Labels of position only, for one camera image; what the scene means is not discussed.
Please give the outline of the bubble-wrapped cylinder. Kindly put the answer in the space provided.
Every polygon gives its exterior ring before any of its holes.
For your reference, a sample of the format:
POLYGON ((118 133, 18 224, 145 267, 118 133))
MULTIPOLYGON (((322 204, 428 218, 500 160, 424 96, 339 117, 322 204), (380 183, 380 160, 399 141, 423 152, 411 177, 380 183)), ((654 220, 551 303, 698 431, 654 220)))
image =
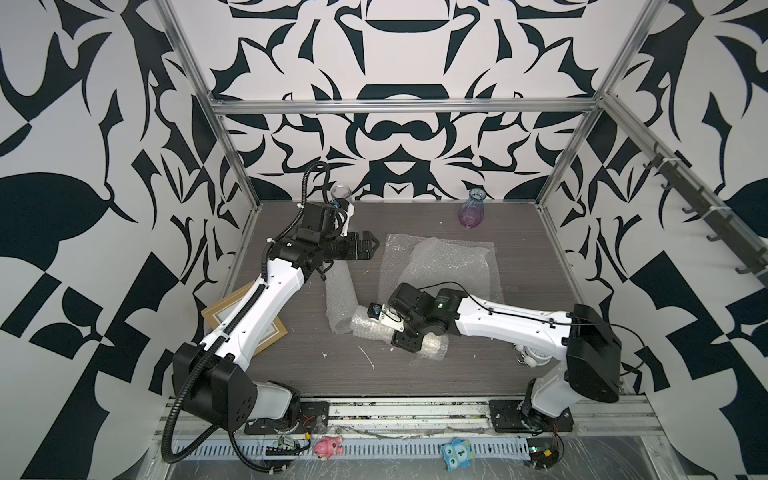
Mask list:
MULTIPOLYGON (((370 318, 368 316, 368 309, 364 306, 356 308, 351 320, 351 329, 356 337, 380 341, 386 343, 391 348, 405 351, 405 348, 394 343, 399 331, 370 318)), ((449 338, 447 336, 437 336, 429 333, 422 337, 420 348, 414 354, 428 360, 441 361, 448 352, 448 346, 449 338)))

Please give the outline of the clear glass vase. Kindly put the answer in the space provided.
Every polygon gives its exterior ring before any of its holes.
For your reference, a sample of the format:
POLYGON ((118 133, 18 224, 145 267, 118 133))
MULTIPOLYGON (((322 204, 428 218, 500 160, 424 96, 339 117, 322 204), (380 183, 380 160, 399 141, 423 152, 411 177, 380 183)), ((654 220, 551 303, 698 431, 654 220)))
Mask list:
POLYGON ((330 190, 330 195, 334 202, 343 204, 344 202, 351 202, 350 198, 352 192, 349 186, 341 183, 335 183, 330 190))

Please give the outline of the bubble-wrapped roll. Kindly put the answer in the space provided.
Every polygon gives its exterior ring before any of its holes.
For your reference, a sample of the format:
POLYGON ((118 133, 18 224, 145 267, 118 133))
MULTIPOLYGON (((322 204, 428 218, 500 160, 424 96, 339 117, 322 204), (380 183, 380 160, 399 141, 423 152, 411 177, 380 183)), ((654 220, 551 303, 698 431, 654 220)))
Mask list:
POLYGON ((326 317, 334 334, 352 331, 352 318, 359 306, 351 272, 346 261, 336 262, 326 273, 326 317))

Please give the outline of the bubble wrap around vase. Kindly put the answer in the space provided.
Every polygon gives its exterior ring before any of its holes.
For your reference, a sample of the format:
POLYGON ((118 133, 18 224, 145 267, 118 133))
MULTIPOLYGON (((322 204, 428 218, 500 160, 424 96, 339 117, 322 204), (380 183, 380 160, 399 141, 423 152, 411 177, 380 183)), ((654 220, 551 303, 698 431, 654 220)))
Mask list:
POLYGON ((379 275, 378 301, 389 299, 401 283, 438 291, 451 281, 471 294, 496 303, 504 301, 496 249, 492 242, 390 234, 379 275))

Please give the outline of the purple blue glass vase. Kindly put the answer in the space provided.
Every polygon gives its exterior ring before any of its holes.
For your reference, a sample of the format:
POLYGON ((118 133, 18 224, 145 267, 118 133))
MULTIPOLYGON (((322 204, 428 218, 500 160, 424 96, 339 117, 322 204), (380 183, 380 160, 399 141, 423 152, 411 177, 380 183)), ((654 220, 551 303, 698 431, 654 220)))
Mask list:
POLYGON ((472 188, 468 191, 468 199, 458 212, 458 220, 466 229, 478 227, 484 220, 484 201, 487 194, 482 188, 472 188))

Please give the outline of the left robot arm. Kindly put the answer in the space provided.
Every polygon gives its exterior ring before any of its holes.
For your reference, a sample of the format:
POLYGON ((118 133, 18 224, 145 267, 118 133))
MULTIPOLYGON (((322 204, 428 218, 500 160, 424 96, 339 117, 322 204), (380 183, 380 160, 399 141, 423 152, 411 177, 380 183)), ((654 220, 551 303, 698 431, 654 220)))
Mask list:
POLYGON ((371 232, 350 231, 353 206, 331 198, 330 174, 322 160, 306 167, 298 212, 268 239, 259 277, 222 323, 175 352, 174 402, 160 443, 164 462, 184 460, 218 430, 235 445, 236 432, 251 422, 271 421, 281 430, 300 424, 299 393, 256 383, 247 370, 267 328, 313 274, 324 277, 339 261, 370 260, 379 246, 371 232))

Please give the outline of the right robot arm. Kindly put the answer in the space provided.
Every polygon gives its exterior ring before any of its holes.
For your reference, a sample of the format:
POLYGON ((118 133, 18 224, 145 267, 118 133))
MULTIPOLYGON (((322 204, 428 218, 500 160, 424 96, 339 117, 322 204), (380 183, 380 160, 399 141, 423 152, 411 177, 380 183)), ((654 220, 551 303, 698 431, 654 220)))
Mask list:
POLYGON ((392 329, 392 346, 411 353, 420 352, 430 334, 482 337, 513 345, 519 362, 531 368, 550 365, 528 383, 522 401, 490 401, 499 433, 569 432, 574 404, 613 404, 620 397, 617 327, 584 304, 569 311, 531 310, 481 299, 453 281, 421 288, 401 283, 368 315, 392 329))

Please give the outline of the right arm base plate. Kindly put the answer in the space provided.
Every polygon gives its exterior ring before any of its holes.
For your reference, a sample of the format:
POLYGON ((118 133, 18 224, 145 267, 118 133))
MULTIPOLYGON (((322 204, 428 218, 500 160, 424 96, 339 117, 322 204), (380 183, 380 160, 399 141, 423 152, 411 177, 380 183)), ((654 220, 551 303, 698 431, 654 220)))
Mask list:
POLYGON ((559 417, 549 417, 533 409, 526 401, 495 399, 488 402, 491 424, 497 433, 572 432, 574 420, 569 409, 559 417))

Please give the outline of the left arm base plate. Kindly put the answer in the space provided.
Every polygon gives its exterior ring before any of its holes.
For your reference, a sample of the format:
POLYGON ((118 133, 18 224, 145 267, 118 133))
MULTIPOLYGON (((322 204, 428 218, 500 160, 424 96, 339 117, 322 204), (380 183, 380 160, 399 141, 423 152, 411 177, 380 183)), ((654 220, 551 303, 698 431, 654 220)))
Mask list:
POLYGON ((301 400, 297 409, 288 410, 286 417, 251 421, 244 432, 246 435, 304 435, 317 429, 323 431, 328 414, 328 402, 301 400))

